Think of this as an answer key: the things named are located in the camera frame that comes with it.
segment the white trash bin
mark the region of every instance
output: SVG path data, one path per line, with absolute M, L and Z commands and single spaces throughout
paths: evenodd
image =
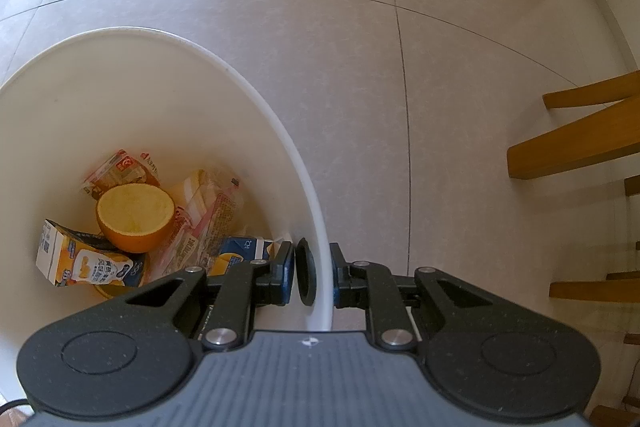
M 15 357 L 38 328 L 101 300 L 88 285 L 54 287 L 35 266 L 45 218 L 95 229 L 79 192 L 96 160 L 148 151 L 171 184 L 218 158 L 260 208 L 271 237 L 305 237 L 314 256 L 312 307 L 261 309 L 257 325 L 329 330 L 332 268 L 318 197 L 289 134 L 258 92 L 206 49 L 145 28 L 71 37 L 30 60 L 0 89 L 0 393 L 24 396 Z

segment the metal screw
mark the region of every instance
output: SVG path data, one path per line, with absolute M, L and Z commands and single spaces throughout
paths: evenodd
M 414 339 L 414 336 L 407 330 L 386 330 L 382 333 L 382 340 L 389 346 L 405 346 Z
M 226 346 L 226 344 L 230 344 L 236 340 L 236 338 L 238 338 L 238 334 L 229 328 L 216 328 L 214 330 L 207 331 L 204 338 L 208 343 L 214 344 L 215 346 Z

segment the beige floor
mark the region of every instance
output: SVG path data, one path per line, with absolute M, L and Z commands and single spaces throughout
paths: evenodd
M 191 39 L 283 121 L 348 260 L 433 265 L 586 331 L 617 406 L 640 355 L 634 309 L 550 301 L 548 284 L 635 267 L 619 160 L 510 180 L 506 149 L 584 114 L 541 95 L 624 73 L 593 0 L 0 0 L 0 79 L 60 39 L 113 25 Z M 337 312 L 337 328 L 359 312 Z

